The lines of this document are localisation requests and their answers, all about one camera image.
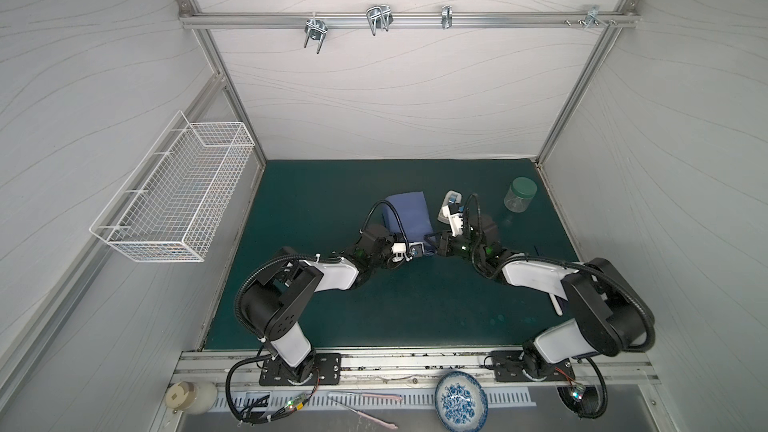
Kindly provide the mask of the light blue wrapping paper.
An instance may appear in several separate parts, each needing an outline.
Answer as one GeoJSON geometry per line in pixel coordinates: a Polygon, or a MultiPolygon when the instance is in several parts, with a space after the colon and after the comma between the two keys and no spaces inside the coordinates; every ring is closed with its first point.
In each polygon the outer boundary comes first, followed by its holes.
{"type": "Polygon", "coordinates": [[[435,247],[425,237],[434,231],[430,220],[425,195],[422,191],[400,193],[386,198],[397,211],[400,221],[390,207],[384,206],[383,220],[388,230],[400,234],[400,225],[404,226],[405,234],[410,244],[421,243],[427,256],[436,253],[435,247]]]}

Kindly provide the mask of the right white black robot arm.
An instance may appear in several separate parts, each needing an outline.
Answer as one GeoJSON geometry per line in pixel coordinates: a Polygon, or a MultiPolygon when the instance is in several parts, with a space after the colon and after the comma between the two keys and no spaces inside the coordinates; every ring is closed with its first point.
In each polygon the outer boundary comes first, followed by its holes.
{"type": "Polygon", "coordinates": [[[427,237],[438,255],[466,259],[481,277],[543,292],[570,311],[570,320],[525,342],[513,360],[529,379],[542,381],[570,359],[644,353],[655,345],[653,312],[609,260],[568,262],[512,251],[475,194],[464,200],[447,192],[438,216],[449,226],[427,237]]]}

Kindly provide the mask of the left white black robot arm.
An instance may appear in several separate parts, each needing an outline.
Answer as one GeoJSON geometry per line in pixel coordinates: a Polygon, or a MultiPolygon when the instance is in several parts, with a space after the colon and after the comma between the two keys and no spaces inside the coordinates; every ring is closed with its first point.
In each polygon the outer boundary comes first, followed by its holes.
{"type": "Polygon", "coordinates": [[[359,288],[377,270],[412,259],[400,214],[391,202],[380,200],[370,209],[358,240],[338,254],[322,257],[280,249],[240,286],[234,314],[284,367],[289,380],[303,383],[315,368],[316,351],[299,319],[314,295],[359,288]]]}

